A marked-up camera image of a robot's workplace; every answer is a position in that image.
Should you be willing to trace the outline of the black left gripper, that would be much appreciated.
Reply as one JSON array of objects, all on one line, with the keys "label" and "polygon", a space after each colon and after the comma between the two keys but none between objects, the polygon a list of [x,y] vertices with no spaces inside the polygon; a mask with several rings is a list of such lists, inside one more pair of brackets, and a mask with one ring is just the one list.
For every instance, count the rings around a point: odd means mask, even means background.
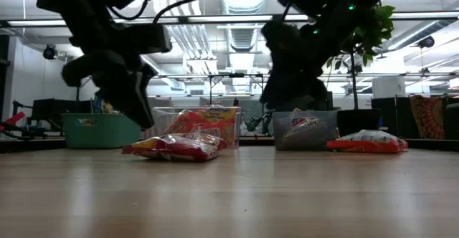
[{"label": "black left gripper", "polygon": [[63,14],[72,33],[70,42],[83,56],[67,63],[62,78],[70,87],[91,76],[100,89],[96,95],[108,101],[142,129],[151,128],[154,119],[148,103],[148,86],[158,72],[141,55],[126,49],[118,31],[130,26],[114,22],[109,14]]}]

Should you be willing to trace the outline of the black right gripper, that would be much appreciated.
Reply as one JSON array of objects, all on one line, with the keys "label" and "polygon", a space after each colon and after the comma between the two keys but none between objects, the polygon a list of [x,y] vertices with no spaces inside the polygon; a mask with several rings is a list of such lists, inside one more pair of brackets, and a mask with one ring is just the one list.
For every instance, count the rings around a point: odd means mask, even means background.
[{"label": "black right gripper", "polygon": [[288,91],[295,77],[301,78],[294,89],[296,96],[324,100],[327,89],[317,77],[323,74],[323,65],[336,51],[336,23],[319,19],[316,24],[298,28],[275,15],[261,32],[273,67],[260,102],[269,110],[292,110],[293,99]]}]

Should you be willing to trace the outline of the red Maruchan noodle pack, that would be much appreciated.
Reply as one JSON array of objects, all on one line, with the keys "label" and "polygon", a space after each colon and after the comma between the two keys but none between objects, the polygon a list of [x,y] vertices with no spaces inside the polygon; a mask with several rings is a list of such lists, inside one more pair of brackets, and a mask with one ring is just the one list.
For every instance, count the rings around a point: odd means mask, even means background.
[{"label": "red Maruchan noodle pack", "polygon": [[185,142],[192,145],[214,146],[218,150],[222,150],[228,147],[227,142],[223,138],[206,133],[171,133],[167,136],[169,138],[173,138],[176,141]]},{"label": "red Maruchan noodle pack", "polygon": [[122,154],[167,161],[202,162],[216,158],[220,151],[214,146],[192,145],[163,135],[132,143],[123,148]]},{"label": "red Maruchan noodle pack", "polygon": [[306,137],[312,134],[313,131],[321,130],[321,121],[318,117],[310,113],[295,109],[285,119],[287,130],[284,133],[284,138]]}]

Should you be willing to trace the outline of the black jointed lamp arm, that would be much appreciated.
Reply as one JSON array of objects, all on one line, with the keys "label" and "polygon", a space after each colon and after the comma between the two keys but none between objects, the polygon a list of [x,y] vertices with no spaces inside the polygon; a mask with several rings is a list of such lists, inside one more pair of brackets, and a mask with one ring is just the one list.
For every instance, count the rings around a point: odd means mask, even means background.
[{"label": "black jointed lamp arm", "polygon": [[13,115],[16,115],[17,113],[19,112],[23,112],[23,111],[20,111],[20,109],[32,109],[33,107],[32,106],[29,106],[29,105],[24,105],[16,100],[14,100],[12,102],[12,105],[13,105]]}]

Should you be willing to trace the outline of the clear plastic bin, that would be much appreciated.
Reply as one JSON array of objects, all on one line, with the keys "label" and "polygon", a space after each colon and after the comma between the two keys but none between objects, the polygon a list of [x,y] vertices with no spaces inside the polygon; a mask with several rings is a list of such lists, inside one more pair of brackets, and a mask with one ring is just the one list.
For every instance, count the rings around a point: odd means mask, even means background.
[{"label": "clear plastic bin", "polygon": [[[207,107],[224,107],[221,105],[215,106],[205,106],[205,107],[190,107],[190,108],[172,108],[172,107],[164,107],[164,108],[153,108],[153,119],[155,120],[155,125],[146,132],[146,137],[153,137],[164,135],[164,131],[168,128],[168,126],[172,123],[174,118],[182,111],[186,109],[200,109],[200,108],[207,108]],[[240,109],[240,124],[242,122],[242,113]]]}]

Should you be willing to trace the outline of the smoky grey plastic bin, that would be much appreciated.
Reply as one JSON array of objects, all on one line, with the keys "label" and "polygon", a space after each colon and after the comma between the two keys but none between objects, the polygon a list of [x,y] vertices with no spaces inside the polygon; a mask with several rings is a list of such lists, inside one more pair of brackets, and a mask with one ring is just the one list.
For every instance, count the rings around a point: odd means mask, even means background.
[{"label": "smoky grey plastic bin", "polygon": [[279,151],[321,151],[326,150],[328,141],[337,138],[337,111],[303,111],[316,116],[321,121],[321,130],[313,131],[306,137],[284,138],[287,130],[285,119],[291,112],[273,113],[273,136],[275,148]]}]

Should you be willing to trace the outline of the teal plastic bin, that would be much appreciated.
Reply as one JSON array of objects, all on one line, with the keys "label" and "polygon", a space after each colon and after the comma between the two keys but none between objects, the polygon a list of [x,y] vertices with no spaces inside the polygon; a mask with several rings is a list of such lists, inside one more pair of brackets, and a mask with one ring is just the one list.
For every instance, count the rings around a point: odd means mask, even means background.
[{"label": "teal plastic bin", "polygon": [[71,149],[122,148],[141,136],[141,127],[122,114],[63,113],[62,124]]}]

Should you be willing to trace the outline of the green potted plant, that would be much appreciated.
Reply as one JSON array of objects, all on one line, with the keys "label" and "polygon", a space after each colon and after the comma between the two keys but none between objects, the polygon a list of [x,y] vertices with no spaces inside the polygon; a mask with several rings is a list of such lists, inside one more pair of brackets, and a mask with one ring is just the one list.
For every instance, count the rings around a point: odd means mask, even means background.
[{"label": "green potted plant", "polygon": [[391,16],[394,10],[393,6],[378,3],[370,10],[365,11],[360,16],[357,27],[327,61],[328,67],[334,66],[335,69],[338,69],[344,66],[351,75],[354,108],[337,112],[337,127],[341,136],[358,133],[363,129],[376,130],[379,128],[380,111],[359,107],[355,56],[359,55],[362,58],[363,65],[367,65],[369,61],[374,59],[374,56],[377,55],[374,48],[380,48],[384,40],[392,37],[394,25]]}]

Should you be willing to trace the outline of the black desk equipment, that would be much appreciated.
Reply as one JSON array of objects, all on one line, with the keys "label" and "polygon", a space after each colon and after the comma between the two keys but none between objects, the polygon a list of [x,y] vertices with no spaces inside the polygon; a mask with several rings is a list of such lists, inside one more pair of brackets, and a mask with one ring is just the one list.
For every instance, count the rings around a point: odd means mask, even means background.
[{"label": "black desk equipment", "polygon": [[47,121],[52,130],[62,130],[63,113],[90,113],[89,100],[58,100],[54,98],[35,100],[32,105],[32,120]]}]

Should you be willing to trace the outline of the white pillar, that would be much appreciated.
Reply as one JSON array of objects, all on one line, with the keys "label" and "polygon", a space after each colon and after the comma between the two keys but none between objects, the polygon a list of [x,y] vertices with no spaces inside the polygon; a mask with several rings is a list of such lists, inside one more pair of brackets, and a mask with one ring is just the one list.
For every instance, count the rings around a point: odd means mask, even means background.
[{"label": "white pillar", "polygon": [[406,96],[405,79],[402,76],[376,77],[372,80],[373,98]]}]

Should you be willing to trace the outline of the black office partition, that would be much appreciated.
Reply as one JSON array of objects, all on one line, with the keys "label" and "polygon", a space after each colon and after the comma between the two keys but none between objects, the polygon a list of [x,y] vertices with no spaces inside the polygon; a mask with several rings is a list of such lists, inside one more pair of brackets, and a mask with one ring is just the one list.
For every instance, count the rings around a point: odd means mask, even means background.
[{"label": "black office partition", "polygon": [[407,97],[389,97],[372,99],[372,109],[379,109],[381,126],[387,132],[402,138],[410,138],[412,131],[412,113]]}]

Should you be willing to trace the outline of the black ceiling spotlight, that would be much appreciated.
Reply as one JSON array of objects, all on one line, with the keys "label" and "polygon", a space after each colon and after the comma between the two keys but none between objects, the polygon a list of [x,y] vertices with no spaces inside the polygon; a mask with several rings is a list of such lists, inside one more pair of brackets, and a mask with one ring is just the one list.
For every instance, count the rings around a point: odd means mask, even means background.
[{"label": "black ceiling spotlight", "polygon": [[424,48],[431,48],[435,45],[435,39],[432,36],[425,37],[424,39],[421,39],[416,46],[419,47],[420,49]]},{"label": "black ceiling spotlight", "polygon": [[46,60],[55,60],[58,57],[58,51],[55,44],[47,44],[43,53],[43,58]]}]

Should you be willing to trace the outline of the red background object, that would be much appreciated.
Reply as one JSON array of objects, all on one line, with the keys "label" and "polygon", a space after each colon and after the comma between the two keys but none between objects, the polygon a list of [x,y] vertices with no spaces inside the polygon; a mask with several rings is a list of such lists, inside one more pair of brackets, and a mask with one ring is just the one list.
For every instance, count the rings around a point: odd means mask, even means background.
[{"label": "red background object", "polygon": [[19,112],[16,115],[11,116],[10,118],[6,119],[4,122],[0,122],[0,131],[5,130],[5,124],[8,125],[16,125],[16,123],[24,118],[26,115],[23,112]]}]

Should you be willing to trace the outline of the orange patterned cloth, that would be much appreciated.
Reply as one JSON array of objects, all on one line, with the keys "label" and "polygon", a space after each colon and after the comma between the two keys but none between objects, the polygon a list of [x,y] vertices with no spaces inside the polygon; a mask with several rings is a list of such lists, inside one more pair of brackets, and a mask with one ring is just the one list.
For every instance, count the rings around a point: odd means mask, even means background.
[{"label": "orange patterned cloth", "polygon": [[443,140],[443,100],[439,97],[410,97],[410,107],[421,139]]}]

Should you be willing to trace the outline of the silver ventilation duct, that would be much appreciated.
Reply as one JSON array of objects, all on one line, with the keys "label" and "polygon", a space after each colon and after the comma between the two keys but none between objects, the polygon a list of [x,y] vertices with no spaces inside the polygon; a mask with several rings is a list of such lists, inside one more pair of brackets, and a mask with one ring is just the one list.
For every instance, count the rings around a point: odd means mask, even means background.
[{"label": "silver ventilation duct", "polygon": [[[221,0],[224,14],[262,14],[266,0]],[[229,65],[233,73],[253,73],[259,30],[254,23],[231,24],[226,31],[230,54]]]}]

